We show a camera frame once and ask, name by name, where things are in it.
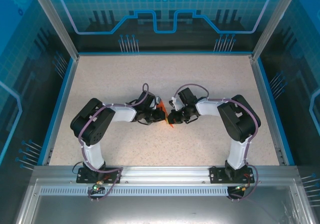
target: speckled tabletop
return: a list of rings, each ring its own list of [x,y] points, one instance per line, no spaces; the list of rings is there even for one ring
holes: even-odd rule
[[[81,56],[50,165],[74,165],[83,160],[70,123],[91,98],[105,103],[129,102],[141,94],[144,82],[163,99],[168,112],[171,96],[186,83],[203,85],[211,98],[243,95],[262,122],[248,161],[278,165],[248,56],[217,55]],[[197,97],[205,95],[200,88],[190,88]],[[151,126],[112,123],[101,141],[101,150],[107,165],[207,166],[224,165],[230,143],[219,117],[201,116],[174,128],[164,121]]]

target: ventilation slot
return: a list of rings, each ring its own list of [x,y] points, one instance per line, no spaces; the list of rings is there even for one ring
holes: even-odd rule
[[[109,190],[101,191],[96,196],[101,196]],[[40,195],[73,195],[73,196],[87,196],[88,186],[46,186],[42,187]],[[116,186],[110,193],[111,196],[227,196],[227,187],[223,186]]]

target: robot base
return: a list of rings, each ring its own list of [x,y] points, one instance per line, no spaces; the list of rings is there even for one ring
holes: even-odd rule
[[[113,170],[114,168],[104,168],[103,170]],[[113,184],[116,179],[118,172],[112,173],[98,173],[92,171],[88,168],[82,167],[78,170],[78,175],[76,178],[77,183],[94,184],[99,180],[103,180],[106,184]]]
[[[241,171],[241,175],[237,175],[237,178],[233,178],[232,180],[225,173],[225,167],[216,167],[213,166],[209,168],[209,176],[211,184],[247,184],[248,179],[244,177],[244,174],[248,174],[250,176],[250,184],[255,182],[255,178],[253,176],[252,168],[244,166],[245,168],[239,169]]]

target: blue printed backdrop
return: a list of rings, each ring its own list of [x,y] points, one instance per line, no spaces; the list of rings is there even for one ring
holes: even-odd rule
[[[51,1],[79,51],[120,52],[125,34],[144,51],[251,51],[279,0]]]
[[[37,0],[0,3],[0,188],[15,190],[2,194],[0,219],[14,223],[70,56]]]
[[[319,0],[292,0],[261,56],[294,161],[318,174],[319,11]]]

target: white robotic arm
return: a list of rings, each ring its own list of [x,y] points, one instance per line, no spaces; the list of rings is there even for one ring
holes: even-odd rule
[[[141,100],[146,95],[143,92],[141,96],[134,101]],[[104,158],[101,153],[100,140],[105,134],[108,126],[112,122],[126,121],[126,122],[139,122],[145,120],[146,125],[154,122],[165,120],[166,115],[161,107],[160,97],[152,94],[147,94],[147,97],[141,104],[134,107],[130,105],[110,105],[106,108],[98,99],[91,99],[80,111],[80,113],[71,122],[71,129],[74,131],[76,137],[79,136],[84,125],[92,118],[93,114],[102,108],[105,109],[91,122],[82,134],[82,148],[85,153],[85,165],[92,171],[103,169],[105,166]]]
[[[230,153],[225,162],[225,170],[229,178],[233,179],[237,176],[238,170],[246,168],[248,146],[252,135],[256,131],[252,116],[260,127],[261,123],[258,116],[241,95],[236,95],[232,99],[208,99],[206,97],[197,99],[189,88],[180,91],[178,95],[182,102],[175,97],[172,97],[169,101],[174,107],[168,116],[169,124],[181,124],[183,122],[189,124],[201,115],[213,115],[222,118],[231,137]]]

